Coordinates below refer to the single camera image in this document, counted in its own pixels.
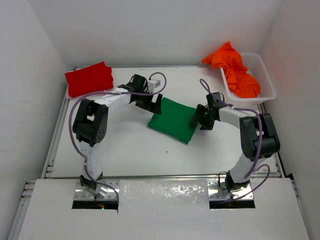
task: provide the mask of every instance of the wall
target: wall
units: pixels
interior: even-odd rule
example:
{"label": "wall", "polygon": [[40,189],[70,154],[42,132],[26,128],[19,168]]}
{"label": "wall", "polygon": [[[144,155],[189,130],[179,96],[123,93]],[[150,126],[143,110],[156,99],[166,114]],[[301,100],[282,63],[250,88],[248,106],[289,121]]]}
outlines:
{"label": "wall", "polygon": [[287,0],[261,51],[278,88],[266,104],[293,173],[311,239],[320,239],[320,1]]}
{"label": "wall", "polygon": [[69,68],[198,65],[231,40],[257,52],[282,0],[28,0]]}
{"label": "wall", "polygon": [[25,181],[41,176],[66,66],[26,0],[0,0],[0,240]]}

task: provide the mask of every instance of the green cloth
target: green cloth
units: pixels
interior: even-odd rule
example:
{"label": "green cloth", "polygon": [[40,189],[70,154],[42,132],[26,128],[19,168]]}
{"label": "green cloth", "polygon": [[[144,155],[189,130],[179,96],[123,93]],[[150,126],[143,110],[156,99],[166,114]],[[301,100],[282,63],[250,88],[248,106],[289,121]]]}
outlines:
{"label": "green cloth", "polygon": [[197,124],[190,124],[195,112],[193,107],[164,97],[161,101],[161,114],[154,114],[148,127],[188,144],[197,127]]}

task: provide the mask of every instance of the basket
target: basket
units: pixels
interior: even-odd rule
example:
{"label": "basket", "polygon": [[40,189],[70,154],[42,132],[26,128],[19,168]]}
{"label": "basket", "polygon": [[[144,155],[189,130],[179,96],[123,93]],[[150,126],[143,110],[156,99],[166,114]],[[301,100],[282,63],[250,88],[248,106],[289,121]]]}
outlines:
{"label": "basket", "polygon": [[262,58],[256,53],[240,53],[242,57],[243,65],[248,68],[248,74],[251,74],[260,84],[260,94],[255,98],[241,98],[236,96],[228,88],[227,79],[223,68],[221,68],[221,74],[223,83],[226,89],[228,97],[235,102],[243,104],[262,104],[267,100],[275,99],[277,94],[275,87],[268,74],[266,66]]}

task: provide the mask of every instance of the orange cloth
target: orange cloth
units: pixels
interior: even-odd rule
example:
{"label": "orange cloth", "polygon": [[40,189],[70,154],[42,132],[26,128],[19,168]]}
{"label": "orange cloth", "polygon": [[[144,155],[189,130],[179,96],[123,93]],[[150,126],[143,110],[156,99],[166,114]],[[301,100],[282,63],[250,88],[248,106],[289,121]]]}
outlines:
{"label": "orange cloth", "polygon": [[203,64],[212,68],[223,68],[226,82],[231,92],[240,98],[256,98],[260,93],[260,84],[247,73],[248,68],[243,65],[241,55],[228,41],[215,53],[206,56]]}

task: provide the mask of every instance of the folded red cloth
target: folded red cloth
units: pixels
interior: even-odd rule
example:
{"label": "folded red cloth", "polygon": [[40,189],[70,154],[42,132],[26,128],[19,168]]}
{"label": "folded red cloth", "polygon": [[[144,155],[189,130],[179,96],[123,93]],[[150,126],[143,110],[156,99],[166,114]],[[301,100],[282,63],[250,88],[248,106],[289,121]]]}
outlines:
{"label": "folded red cloth", "polygon": [[114,87],[111,67],[100,62],[80,70],[67,72],[65,78],[69,84],[68,93],[70,97],[78,96],[112,89]]}

